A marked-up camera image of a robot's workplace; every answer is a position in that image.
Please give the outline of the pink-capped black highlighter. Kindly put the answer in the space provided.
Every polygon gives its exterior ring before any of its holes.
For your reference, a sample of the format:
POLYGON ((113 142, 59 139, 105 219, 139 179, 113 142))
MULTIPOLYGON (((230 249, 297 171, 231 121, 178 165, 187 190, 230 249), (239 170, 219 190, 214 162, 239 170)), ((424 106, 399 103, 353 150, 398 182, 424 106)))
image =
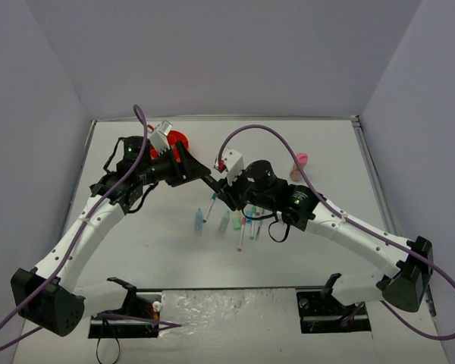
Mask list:
POLYGON ((222 178, 216 180, 212 175, 208 175, 202 178, 208 187, 210 187, 218 196, 226 194, 226 187, 228 185, 227 180, 222 178))

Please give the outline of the pink-capped white pen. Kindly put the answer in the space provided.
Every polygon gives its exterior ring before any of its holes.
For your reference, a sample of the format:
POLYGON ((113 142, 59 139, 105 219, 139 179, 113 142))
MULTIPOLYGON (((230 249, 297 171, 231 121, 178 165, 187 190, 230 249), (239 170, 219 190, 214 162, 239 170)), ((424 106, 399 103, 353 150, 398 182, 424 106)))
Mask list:
POLYGON ((238 252, 241 252, 243 249, 243 238, 244 238, 245 230, 246 230, 246 218, 242 217, 241 223, 240 223, 240 235, 239 235, 238 244, 237 244, 238 252))

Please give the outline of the teal-capped white marker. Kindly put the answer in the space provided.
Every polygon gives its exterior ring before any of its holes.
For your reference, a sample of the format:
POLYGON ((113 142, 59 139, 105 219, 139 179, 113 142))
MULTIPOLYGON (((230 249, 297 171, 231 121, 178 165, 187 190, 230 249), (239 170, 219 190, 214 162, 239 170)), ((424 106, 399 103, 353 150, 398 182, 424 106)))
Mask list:
POLYGON ((213 206, 215 204, 216 199, 217 199, 217 193, 213 193, 211 199, 209 200, 209 205, 206 208, 205 213, 203 215, 203 223, 204 224, 208 221, 209 216, 211 215, 212 208, 213 208, 213 206))

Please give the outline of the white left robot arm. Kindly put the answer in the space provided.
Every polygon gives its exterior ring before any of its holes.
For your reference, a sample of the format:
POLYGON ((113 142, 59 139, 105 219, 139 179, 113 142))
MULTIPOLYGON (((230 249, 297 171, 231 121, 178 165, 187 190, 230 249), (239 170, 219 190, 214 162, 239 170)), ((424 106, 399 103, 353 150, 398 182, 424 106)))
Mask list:
POLYGON ((90 187, 91 196, 71 228, 42 261, 11 278, 19 316, 60 337, 86 316, 85 296, 74 294, 82 270, 133 204, 142 203, 161 181, 177 187, 211 173, 181 142, 156 158, 142 136, 121 137, 115 145, 123 149, 122 159, 90 187))

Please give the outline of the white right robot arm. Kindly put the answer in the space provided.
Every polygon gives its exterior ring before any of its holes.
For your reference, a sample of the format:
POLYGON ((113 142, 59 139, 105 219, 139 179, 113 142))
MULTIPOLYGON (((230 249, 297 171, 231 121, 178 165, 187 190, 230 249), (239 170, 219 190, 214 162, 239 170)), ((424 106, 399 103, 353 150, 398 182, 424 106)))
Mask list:
POLYGON ((424 237, 408 240, 366 224, 303 185, 289 184, 258 160, 248 167, 230 152, 222 157, 220 198, 243 210, 248 204, 266 211, 274 223, 324 237, 375 266, 355 276, 334 273, 321 295, 323 308, 338 313, 360 301, 385 300, 405 312, 417 312, 432 276, 432 244, 424 237))

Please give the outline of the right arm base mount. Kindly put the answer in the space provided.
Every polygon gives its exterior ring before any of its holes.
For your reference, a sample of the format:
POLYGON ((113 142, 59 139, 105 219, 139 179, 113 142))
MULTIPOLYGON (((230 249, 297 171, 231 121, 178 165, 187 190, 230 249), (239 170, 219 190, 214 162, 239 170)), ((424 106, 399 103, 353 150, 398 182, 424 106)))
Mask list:
POLYGON ((340 276, 340 273, 332 274, 320 289, 296 291, 302 334, 345 334, 372 330, 364 303, 344 306, 333 298, 333 286, 340 276))

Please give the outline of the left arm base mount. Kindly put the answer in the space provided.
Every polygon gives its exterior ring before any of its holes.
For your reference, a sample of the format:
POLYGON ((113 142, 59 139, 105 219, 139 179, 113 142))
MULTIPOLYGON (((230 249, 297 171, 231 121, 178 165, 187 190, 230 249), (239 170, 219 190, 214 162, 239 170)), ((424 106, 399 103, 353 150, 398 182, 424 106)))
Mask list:
POLYGON ((96 341, 97 363, 118 363, 121 358, 121 342, 126 339, 158 338, 162 310, 160 292, 139 292, 120 309, 108 311, 113 315, 147 319, 148 322, 125 318, 92 317, 88 338, 96 341))

